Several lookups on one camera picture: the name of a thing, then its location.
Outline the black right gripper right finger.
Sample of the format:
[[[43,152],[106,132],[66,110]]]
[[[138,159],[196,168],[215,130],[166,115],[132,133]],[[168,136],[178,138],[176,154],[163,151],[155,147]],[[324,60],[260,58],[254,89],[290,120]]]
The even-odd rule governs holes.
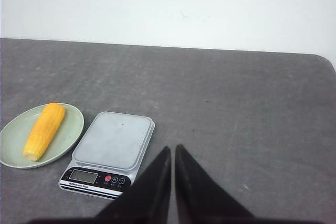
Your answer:
[[[191,223],[249,223],[255,216],[223,190],[189,151],[175,149],[175,192],[180,220]]]

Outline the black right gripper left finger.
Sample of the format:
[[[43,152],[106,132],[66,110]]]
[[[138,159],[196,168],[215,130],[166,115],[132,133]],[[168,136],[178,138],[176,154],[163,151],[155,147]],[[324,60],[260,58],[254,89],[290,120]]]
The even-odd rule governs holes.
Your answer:
[[[96,216],[98,223],[167,223],[171,150],[166,146],[118,199]]]

